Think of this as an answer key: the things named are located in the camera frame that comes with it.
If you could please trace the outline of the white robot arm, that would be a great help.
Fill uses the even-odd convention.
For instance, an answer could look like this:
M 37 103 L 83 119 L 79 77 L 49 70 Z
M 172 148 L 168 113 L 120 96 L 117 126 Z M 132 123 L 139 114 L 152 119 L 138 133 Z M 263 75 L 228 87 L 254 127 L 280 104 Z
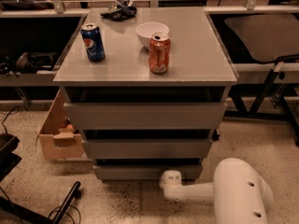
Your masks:
M 161 175 L 160 187 L 168 201 L 213 205 L 216 224 L 268 224 L 274 205 L 268 183 L 237 158 L 222 160 L 210 183 L 183 185 L 181 173 L 169 170 Z

